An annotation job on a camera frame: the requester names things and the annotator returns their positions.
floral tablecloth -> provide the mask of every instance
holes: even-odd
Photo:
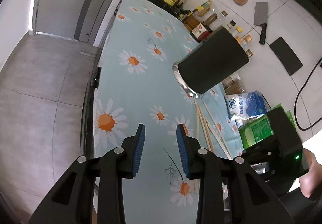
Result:
[[[149,1],[122,1],[102,56],[94,104],[94,155],[104,156],[134,135],[139,123],[145,125],[139,173],[133,180],[122,180],[129,224],[195,223],[199,194],[194,192],[195,181],[182,171],[175,131],[183,123],[195,137],[196,108],[176,81],[172,64],[197,45],[179,20]],[[202,101],[237,156],[242,142],[235,122],[228,119],[224,94],[220,83]],[[199,142],[207,148],[201,125]],[[212,142],[216,155],[226,158],[213,136]]]

knife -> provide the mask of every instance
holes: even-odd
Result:
[[[254,14],[254,25],[262,27],[262,31],[260,33],[260,44],[262,45],[265,44],[265,40],[266,40],[267,13],[268,13],[268,3],[256,2],[255,14]]]

bottle label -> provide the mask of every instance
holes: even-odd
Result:
[[[192,30],[192,33],[196,38],[199,38],[199,36],[206,31],[207,29],[200,23]]]

black power cord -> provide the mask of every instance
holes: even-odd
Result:
[[[298,121],[297,121],[297,117],[296,117],[296,104],[297,104],[297,100],[298,100],[298,97],[300,96],[302,90],[304,89],[304,87],[306,86],[306,84],[308,83],[310,77],[312,76],[314,70],[317,68],[317,66],[320,64],[320,62],[322,61],[322,58],[318,61],[318,63],[315,65],[314,69],[311,71],[310,75],[308,76],[307,80],[305,81],[303,87],[300,89],[300,91],[298,92],[297,96],[296,96],[296,99],[295,99],[295,104],[294,104],[294,118],[295,118],[295,122],[296,122],[296,125],[298,126],[298,128],[302,131],[307,131],[309,129],[311,129],[312,127],[314,127],[316,124],[318,124],[322,118],[319,118],[316,122],[314,122],[311,126],[307,127],[307,128],[302,128],[299,124],[298,124]]]

